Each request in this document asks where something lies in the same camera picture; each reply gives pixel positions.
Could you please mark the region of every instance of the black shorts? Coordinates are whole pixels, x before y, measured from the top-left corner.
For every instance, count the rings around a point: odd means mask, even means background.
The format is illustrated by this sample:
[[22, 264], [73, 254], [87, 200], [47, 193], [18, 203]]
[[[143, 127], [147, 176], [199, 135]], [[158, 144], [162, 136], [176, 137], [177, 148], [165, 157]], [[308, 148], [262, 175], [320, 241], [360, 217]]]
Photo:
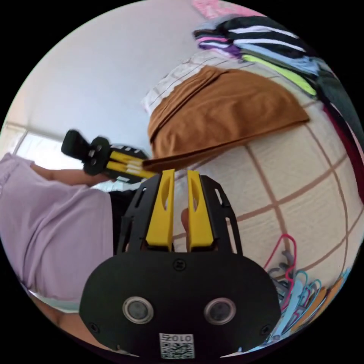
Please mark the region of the black shorts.
[[125, 215], [135, 193], [135, 191], [112, 191], [109, 192], [111, 199], [111, 209], [113, 213], [113, 247], [114, 255], [118, 248], [118, 242], [121, 230], [121, 219]]

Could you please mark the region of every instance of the person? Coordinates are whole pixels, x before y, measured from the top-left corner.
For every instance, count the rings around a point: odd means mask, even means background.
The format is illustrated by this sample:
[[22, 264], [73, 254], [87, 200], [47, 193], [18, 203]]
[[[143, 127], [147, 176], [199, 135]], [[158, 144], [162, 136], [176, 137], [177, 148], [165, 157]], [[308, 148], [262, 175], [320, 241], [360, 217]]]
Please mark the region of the person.
[[[135, 191], [106, 193], [90, 188], [108, 180], [82, 170], [45, 169], [13, 154], [0, 160], [0, 237], [26, 290], [79, 302], [92, 271], [116, 254], [121, 218]], [[187, 231], [188, 210], [181, 219]], [[107, 349], [78, 314], [63, 313], [29, 296], [59, 328]]]

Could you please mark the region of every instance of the camera lens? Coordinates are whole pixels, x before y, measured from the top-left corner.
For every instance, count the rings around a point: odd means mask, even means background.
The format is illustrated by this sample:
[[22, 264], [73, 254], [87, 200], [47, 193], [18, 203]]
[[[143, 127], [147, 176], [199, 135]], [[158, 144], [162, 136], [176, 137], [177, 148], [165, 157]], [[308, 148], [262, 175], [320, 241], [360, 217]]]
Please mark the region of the camera lens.
[[149, 301], [142, 297], [130, 297], [122, 306], [125, 317], [138, 324], [149, 322], [154, 315], [154, 310]]
[[228, 298], [216, 298], [209, 302], [204, 310], [206, 320], [212, 325], [228, 323], [233, 319], [235, 313], [235, 304]]

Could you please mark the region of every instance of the pink fabric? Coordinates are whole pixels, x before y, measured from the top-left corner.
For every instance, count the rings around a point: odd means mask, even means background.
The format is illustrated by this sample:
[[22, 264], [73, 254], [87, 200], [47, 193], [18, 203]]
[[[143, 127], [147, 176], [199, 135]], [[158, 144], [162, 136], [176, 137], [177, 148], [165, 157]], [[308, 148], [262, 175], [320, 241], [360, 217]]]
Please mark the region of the pink fabric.
[[360, 146], [360, 144], [359, 144], [359, 141], [358, 141], [358, 139], [356, 138], [355, 134], [353, 133], [353, 131], [351, 130], [351, 128], [350, 128], [350, 126], [349, 126], [349, 125], [348, 125], [348, 127], [349, 127], [349, 129], [350, 129], [351, 133], [353, 134], [353, 138], [354, 138], [354, 140], [355, 140], [355, 144], [356, 144], [356, 146], [358, 147], [359, 154], [360, 154], [361, 159], [363, 160], [363, 163], [364, 163], [364, 152], [363, 152], [363, 150], [361, 149], [361, 146]]
[[198, 38], [198, 42], [204, 42], [204, 41], [219, 41], [219, 42], [227, 42], [228, 39], [226, 38], [219, 38], [219, 37], [202, 37]]
[[192, 5], [207, 19], [213, 19], [228, 14], [265, 16], [244, 6], [222, 0], [192, 0]]

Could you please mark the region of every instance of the lavender shirt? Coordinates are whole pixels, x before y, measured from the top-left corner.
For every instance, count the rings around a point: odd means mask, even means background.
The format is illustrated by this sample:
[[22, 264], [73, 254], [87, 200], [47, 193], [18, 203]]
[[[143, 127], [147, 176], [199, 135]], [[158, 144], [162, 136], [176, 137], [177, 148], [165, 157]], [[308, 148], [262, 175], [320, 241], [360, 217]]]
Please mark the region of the lavender shirt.
[[92, 271], [113, 255], [108, 193], [47, 181], [32, 161], [0, 160], [0, 236], [20, 282], [46, 298], [79, 302]]

